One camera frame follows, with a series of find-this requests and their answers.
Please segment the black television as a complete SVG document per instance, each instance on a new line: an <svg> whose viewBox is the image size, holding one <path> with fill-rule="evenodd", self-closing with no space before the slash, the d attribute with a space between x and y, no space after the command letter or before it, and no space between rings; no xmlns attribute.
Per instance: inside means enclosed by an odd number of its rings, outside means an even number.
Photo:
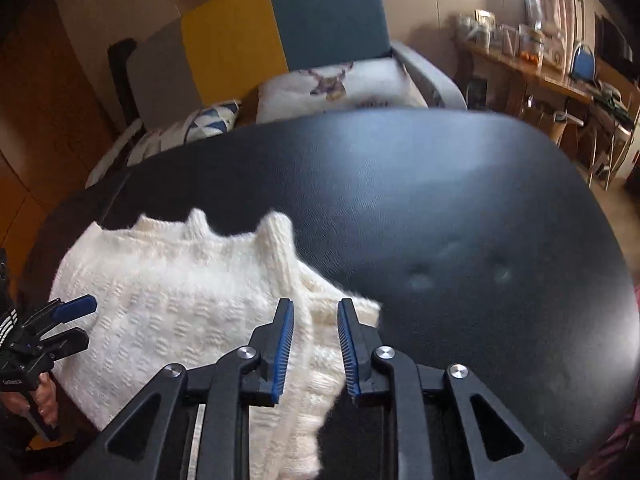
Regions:
<svg viewBox="0 0 640 480"><path fill-rule="evenodd" d="M618 27L603 15L594 16L596 24L596 55L609 66L615 68L630 81L639 80L639 65L634 62L634 54Z"/></svg>

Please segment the glass jars on table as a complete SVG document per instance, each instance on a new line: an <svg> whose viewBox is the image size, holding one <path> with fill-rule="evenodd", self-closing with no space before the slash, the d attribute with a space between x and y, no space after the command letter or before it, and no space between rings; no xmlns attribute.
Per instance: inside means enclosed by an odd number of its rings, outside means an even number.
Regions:
<svg viewBox="0 0 640 480"><path fill-rule="evenodd" d="M520 58L536 66L550 66L560 72L565 64L562 30L536 21L533 25L499 23L495 14L476 9L472 15L456 17L457 40L496 50L509 58Z"/></svg>

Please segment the wooden side table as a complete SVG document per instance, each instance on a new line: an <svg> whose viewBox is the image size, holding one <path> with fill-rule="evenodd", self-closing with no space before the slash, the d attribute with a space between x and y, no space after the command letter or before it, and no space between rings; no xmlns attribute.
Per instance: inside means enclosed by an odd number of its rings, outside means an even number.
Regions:
<svg viewBox="0 0 640 480"><path fill-rule="evenodd" d="M608 135L610 145L602 151L608 172L604 182L607 190L613 177L617 174L618 167L627 155L634 133L634 125L627 111L622 106L615 105L614 101L605 99L602 89L590 86L583 81L573 80L569 76L562 76L556 70L549 67L535 66L522 60L518 55L510 58L500 51L485 49L473 41L454 42L459 55L459 68L457 78L463 82L469 82L473 75L474 58L484 58L485 61L506 70L509 75L509 92L506 98L504 112L512 117L522 118L527 100L527 89L535 86L562 96L567 101L574 101L589 108L591 115L600 110L603 115L611 117L612 131Z"/></svg>

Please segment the blue triangle pattern cushion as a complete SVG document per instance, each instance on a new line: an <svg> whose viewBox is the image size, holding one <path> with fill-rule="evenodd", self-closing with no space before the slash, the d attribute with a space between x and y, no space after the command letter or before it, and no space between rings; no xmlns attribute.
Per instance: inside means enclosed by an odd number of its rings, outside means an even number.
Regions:
<svg viewBox="0 0 640 480"><path fill-rule="evenodd" d="M195 113L186 123L183 143L189 144L228 133L234 128L240 105L239 101L226 101L205 107Z"/></svg>

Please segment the white deer print cushion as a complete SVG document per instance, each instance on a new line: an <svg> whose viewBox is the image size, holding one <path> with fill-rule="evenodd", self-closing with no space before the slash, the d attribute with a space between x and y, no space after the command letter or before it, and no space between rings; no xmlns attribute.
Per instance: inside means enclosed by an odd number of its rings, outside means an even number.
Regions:
<svg viewBox="0 0 640 480"><path fill-rule="evenodd" d="M258 124L339 110L427 107L405 67L394 58L296 70L258 88Z"/></svg>

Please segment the cream knitted sweater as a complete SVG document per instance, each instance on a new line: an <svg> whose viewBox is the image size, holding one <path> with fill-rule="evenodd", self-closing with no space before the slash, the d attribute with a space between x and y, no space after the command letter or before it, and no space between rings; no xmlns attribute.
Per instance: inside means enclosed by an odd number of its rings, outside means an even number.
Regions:
<svg viewBox="0 0 640 480"><path fill-rule="evenodd" d="M291 220L267 214L254 232L216 234L206 214L141 217L128 229L92 224L62 259L52 298L93 296L78 321L87 350L55 365L77 407L104 428L166 364L212 364L246 344L282 298L294 336L282 400L250 416L250 474L312 479L318 433L345 378L336 307L345 293L297 257Z"/></svg>

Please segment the blue folding chair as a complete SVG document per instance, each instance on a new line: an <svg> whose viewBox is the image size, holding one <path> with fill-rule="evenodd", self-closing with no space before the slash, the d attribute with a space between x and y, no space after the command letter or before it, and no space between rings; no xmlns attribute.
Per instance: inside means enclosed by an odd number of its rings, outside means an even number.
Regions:
<svg viewBox="0 0 640 480"><path fill-rule="evenodd" d="M596 57L588 44L580 42L574 50L572 64L570 64L570 78L574 81L593 84L596 81L596 75Z"/></svg>

